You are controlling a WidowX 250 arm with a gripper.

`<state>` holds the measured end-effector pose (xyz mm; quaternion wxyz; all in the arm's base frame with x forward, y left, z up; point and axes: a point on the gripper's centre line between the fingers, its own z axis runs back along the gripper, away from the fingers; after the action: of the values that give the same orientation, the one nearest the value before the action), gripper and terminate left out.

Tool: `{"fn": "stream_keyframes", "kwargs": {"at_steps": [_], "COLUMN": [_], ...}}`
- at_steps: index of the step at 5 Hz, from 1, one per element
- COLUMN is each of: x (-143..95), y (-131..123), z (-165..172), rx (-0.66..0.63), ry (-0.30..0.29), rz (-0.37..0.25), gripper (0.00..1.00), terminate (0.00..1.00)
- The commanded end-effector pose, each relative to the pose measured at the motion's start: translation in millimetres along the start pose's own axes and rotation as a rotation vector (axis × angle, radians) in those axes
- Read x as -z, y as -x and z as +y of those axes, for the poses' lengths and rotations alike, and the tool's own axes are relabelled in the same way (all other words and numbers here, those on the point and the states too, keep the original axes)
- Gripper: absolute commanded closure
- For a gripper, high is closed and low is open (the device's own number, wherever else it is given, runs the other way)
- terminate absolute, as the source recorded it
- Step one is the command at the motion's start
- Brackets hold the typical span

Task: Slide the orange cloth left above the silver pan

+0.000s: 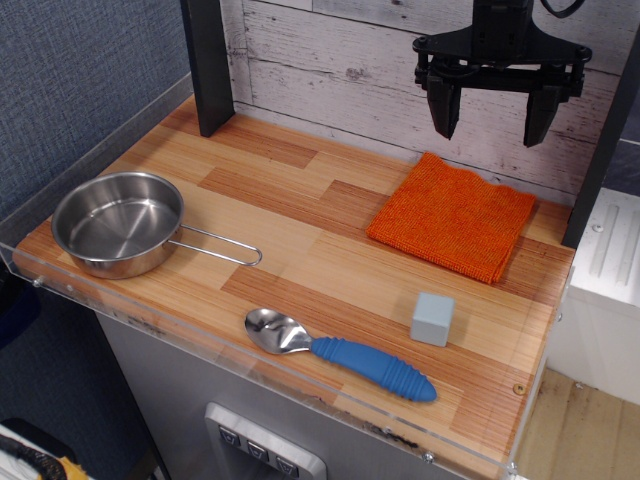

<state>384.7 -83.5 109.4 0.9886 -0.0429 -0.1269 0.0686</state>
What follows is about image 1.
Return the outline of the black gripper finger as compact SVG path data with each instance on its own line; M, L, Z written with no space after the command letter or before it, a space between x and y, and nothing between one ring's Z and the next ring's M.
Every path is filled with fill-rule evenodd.
M534 147L544 141L559 105L567 99L560 87L543 87L529 94L523 139L526 147Z
M429 76L427 100L435 130L451 139L459 119L461 88L441 77Z

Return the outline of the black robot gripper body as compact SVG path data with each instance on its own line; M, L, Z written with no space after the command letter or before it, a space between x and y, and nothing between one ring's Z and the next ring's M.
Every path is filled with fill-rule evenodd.
M591 49L541 30L533 9L532 1L475 1L469 26L414 40L415 82L520 93L557 88L562 98L579 97Z

